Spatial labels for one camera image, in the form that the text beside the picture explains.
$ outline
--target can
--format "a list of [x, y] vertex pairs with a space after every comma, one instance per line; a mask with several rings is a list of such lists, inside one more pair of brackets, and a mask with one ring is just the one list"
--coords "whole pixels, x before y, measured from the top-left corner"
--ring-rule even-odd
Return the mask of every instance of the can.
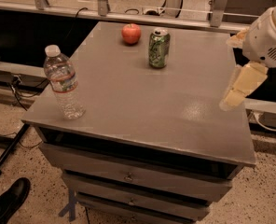
[[164, 68], [167, 65], [170, 46], [170, 34], [166, 28], [156, 27], [149, 37], [149, 65]]

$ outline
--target speckled floor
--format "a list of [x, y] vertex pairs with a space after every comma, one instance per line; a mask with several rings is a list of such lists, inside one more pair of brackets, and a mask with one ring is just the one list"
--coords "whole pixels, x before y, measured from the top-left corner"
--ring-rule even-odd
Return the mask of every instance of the speckled floor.
[[[12, 106], [13, 102], [10, 91], [0, 90], [0, 134], [17, 132], [22, 125], [20, 117], [25, 111], [18, 105]], [[23, 101], [23, 104], [27, 106], [31, 102]], [[276, 223], [276, 136], [253, 133], [252, 137], [256, 168], [244, 168], [233, 180], [232, 190], [219, 203], [213, 203], [211, 213], [198, 223]], [[68, 215], [59, 217], [68, 201], [61, 171], [47, 162], [38, 147], [33, 147], [39, 142], [39, 136], [30, 128], [2, 167], [0, 194], [19, 177], [25, 176], [32, 183], [26, 202], [9, 224], [70, 223]], [[131, 223], [122, 217], [92, 210], [89, 210], [89, 219], [90, 224]], [[73, 223], [89, 223], [85, 209], [79, 204]]]

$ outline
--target plastic bottle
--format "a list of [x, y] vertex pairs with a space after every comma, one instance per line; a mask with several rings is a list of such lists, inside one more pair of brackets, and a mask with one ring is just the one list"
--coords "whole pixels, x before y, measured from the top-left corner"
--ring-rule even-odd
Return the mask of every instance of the plastic bottle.
[[61, 111], [66, 119], [81, 117], [85, 109], [78, 100], [78, 82], [70, 59], [56, 45], [45, 48], [44, 71], [51, 83]]

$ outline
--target black shoe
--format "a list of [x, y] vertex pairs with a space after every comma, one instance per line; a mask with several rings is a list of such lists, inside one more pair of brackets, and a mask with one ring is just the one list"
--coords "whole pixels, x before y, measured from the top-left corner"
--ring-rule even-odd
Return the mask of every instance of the black shoe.
[[30, 181], [19, 178], [9, 190], [0, 196], [0, 224], [6, 224], [25, 202], [30, 190]]

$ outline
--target red apple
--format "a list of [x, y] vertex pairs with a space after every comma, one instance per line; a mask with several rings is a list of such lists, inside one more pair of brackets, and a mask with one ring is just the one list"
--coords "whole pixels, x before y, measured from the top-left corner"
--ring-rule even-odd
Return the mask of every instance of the red apple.
[[141, 30], [138, 25], [131, 23], [122, 28], [121, 35], [126, 43], [135, 44], [139, 41]]

